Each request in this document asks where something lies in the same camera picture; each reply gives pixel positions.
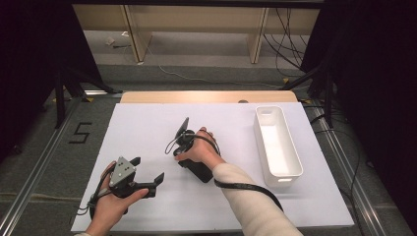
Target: person's right hand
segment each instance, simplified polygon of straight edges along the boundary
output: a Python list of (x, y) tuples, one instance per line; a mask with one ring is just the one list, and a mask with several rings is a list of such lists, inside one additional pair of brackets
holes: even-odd
[[(215, 142), (213, 134), (208, 132), (206, 127), (202, 127), (196, 135), (203, 136), (212, 142)], [(202, 162), (210, 170), (213, 170), (217, 164), (225, 162), (223, 158), (215, 152), (211, 144), (203, 139), (194, 139), (193, 146), (188, 151), (175, 156), (175, 159), (191, 159), (194, 162)]]

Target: metal rail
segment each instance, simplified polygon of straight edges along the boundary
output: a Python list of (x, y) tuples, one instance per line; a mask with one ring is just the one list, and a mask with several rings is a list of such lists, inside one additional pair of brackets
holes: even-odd
[[(316, 115), (323, 115), (324, 112), (321, 108), (316, 108), (315, 110)], [(346, 153), (343, 150), (343, 147), (340, 143), (340, 141), (337, 138), (337, 135), (334, 131), (332, 131), (327, 122), (324, 119), (320, 120), (320, 125), (323, 128), (323, 130), (328, 130), (328, 132), (325, 132), (325, 136), (328, 140), (328, 143), (334, 153), (334, 156), (336, 157), (336, 160), (342, 170), (342, 173), (350, 185), (353, 180), (353, 198), (355, 199), (355, 202), (359, 209), (362, 212), (362, 215), (365, 219), (365, 222), (371, 232), (372, 235), (380, 236), (380, 235), (387, 235), (385, 232), (380, 218), (378, 217), (377, 212), (372, 207), (372, 204), (366, 195), (364, 188), (361, 185), (361, 182), (357, 176), (355, 176), (355, 168), (354, 165), (350, 162), (348, 157), (346, 156)]]
[(68, 106), (68, 115), (66, 119), (63, 121), (61, 127), (59, 129), (56, 129), (52, 134), (48, 144), (43, 150), (39, 160), (37, 161), (35, 167), (30, 173), (30, 176), (28, 177), (27, 181), (25, 182), (25, 185), (18, 193), (15, 200), (3, 216), (0, 224), (0, 235), (9, 236), (12, 234), (13, 230), (16, 227), (16, 224), (19, 221), (19, 218), (21, 217), (28, 204), (31, 194), (37, 187), (37, 184), (39, 183), (46, 167), (48, 166), (49, 160), (52, 158), (54, 151), (56, 150), (57, 146), (61, 141), (62, 135), (67, 129), (69, 123), (68, 121), (70, 120), (71, 116), (74, 114), (74, 111), (77, 109), (80, 103), (80, 98), (73, 98), (70, 101), (70, 104)]

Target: white container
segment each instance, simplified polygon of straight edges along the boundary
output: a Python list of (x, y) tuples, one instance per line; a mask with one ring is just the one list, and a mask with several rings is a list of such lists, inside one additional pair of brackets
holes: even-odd
[(291, 185), (303, 173), (303, 167), (282, 109), (257, 107), (254, 129), (266, 184), (270, 187)]

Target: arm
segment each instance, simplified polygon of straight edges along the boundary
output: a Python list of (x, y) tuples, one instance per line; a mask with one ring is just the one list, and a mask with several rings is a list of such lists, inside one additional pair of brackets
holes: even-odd
[[(197, 135), (215, 141), (212, 133), (208, 133), (205, 127), (202, 127)], [(247, 173), (235, 165), (226, 163), (204, 140), (195, 139), (187, 152), (176, 156), (177, 160), (187, 158), (204, 163), (220, 182), (255, 184)], [(273, 200), (263, 193), (230, 189), (222, 189), (222, 192), (242, 225), (245, 235), (302, 235)]]
[[(106, 170), (114, 165), (115, 162), (110, 163)], [(110, 176), (107, 175), (100, 189), (109, 189)], [(106, 235), (110, 229), (122, 218), (125, 210), (143, 198), (147, 193), (148, 189), (141, 189), (136, 191), (131, 196), (120, 199), (113, 194), (109, 194), (101, 197), (98, 200), (95, 208), (94, 218), (92, 219), (89, 227), (84, 234), (78, 234), (78, 236), (101, 236)]]
[[(224, 183), (255, 184), (246, 172), (232, 164), (218, 164), (212, 173)], [(267, 195), (248, 190), (222, 189), (222, 192), (245, 235), (302, 235)]]

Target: person's left hand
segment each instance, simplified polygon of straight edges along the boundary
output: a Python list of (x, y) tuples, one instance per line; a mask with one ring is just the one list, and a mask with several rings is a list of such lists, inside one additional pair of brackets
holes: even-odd
[[(115, 163), (115, 161), (111, 162), (101, 175), (103, 175), (107, 169), (111, 168)], [(109, 189), (109, 182), (110, 175), (107, 174), (103, 184), (100, 187), (100, 190), (104, 188)], [(130, 205), (143, 198), (148, 193), (148, 191), (148, 189), (141, 189), (134, 192), (131, 196), (125, 199), (120, 199), (113, 194), (108, 194), (99, 198), (95, 208), (94, 217), (92, 218), (86, 233), (93, 236), (106, 235), (110, 229), (117, 222), (119, 222), (125, 210)]]

